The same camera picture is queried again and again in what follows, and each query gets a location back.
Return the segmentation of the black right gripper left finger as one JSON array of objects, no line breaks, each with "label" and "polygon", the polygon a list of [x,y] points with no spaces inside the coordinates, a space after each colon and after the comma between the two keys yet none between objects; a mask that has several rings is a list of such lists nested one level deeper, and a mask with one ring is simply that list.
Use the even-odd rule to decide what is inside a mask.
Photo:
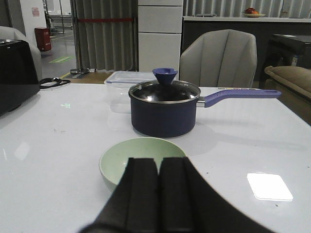
[{"label": "black right gripper left finger", "polygon": [[156,233],[158,174],[151,158],[129,158],[108,202],[81,233]]}]

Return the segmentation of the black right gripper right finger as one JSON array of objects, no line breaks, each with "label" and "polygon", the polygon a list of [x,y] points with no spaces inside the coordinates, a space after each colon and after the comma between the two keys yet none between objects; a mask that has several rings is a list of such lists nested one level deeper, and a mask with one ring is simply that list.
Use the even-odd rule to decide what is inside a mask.
[{"label": "black right gripper right finger", "polygon": [[269,233],[220,196],[186,157],[165,158],[160,174],[161,233]]}]

